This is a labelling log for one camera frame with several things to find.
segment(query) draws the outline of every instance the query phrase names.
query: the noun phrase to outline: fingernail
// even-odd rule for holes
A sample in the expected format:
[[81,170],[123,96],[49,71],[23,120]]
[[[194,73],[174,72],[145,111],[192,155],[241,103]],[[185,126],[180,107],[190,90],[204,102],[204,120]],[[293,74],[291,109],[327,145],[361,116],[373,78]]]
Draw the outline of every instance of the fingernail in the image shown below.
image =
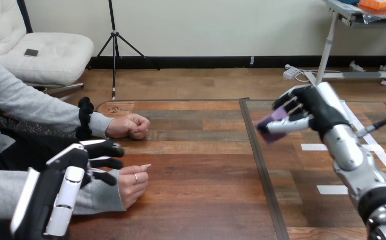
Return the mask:
[[143,172],[145,172],[145,171],[147,171],[147,169],[148,169],[150,166],[152,166],[152,164],[141,165],[141,170],[142,170]]

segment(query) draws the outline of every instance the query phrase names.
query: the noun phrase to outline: metal table leg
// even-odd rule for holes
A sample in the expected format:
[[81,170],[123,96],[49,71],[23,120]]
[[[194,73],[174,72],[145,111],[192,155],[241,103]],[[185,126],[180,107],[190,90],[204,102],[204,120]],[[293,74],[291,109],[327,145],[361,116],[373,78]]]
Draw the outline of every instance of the metal table leg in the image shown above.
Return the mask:
[[333,46],[334,33],[336,30],[337,21],[338,13],[333,12],[333,21],[331,22],[330,33],[328,34],[327,41],[325,42],[325,48],[324,52],[322,53],[321,64],[319,65],[318,74],[316,75],[316,78],[313,76],[313,74],[306,74],[306,77],[315,86],[320,84],[324,77],[325,69],[327,68],[328,58],[330,56],[331,48]]

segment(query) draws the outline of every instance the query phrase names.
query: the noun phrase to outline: white table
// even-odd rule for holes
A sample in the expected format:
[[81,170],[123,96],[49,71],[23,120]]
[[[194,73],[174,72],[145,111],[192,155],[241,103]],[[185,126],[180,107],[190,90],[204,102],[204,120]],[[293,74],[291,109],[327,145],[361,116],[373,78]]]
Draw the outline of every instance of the white table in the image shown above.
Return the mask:
[[386,20],[365,24],[362,13],[359,8],[342,3],[338,0],[324,0],[333,16],[330,32],[328,33],[319,65],[317,76],[311,72],[305,72],[305,76],[313,85],[318,85],[323,79],[346,79],[346,78],[363,78],[363,79],[386,79],[386,67],[377,72],[343,72],[343,73],[325,73],[328,57],[334,40],[334,33],[338,22],[342,22],[351,28],[386,28]]

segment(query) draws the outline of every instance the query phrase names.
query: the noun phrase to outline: black pants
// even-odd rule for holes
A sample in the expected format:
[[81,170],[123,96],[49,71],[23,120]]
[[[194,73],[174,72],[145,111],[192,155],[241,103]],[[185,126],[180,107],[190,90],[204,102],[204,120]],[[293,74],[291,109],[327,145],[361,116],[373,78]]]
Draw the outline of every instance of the black pants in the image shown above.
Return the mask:
[[26,171],[31,167],[42,171],[50,158],[78,142],[76,138],[41,136],[9,129],[2,129],[1,132],[15,139],[14,144],[0,153],[1,170]]

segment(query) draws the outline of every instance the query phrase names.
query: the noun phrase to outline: black wrist band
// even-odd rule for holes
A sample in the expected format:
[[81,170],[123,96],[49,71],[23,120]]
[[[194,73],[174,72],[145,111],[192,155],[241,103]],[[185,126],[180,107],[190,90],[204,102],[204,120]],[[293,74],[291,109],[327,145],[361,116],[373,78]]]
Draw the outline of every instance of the black wrist band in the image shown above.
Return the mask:
[[88,124],[90,123],[90,114],[94,111],[94,106],[88,97],[83,97],[78,102],[79,112],[78,118],[81,126],[75,128],[75,136],[83,141],[91,137],[92,131]]

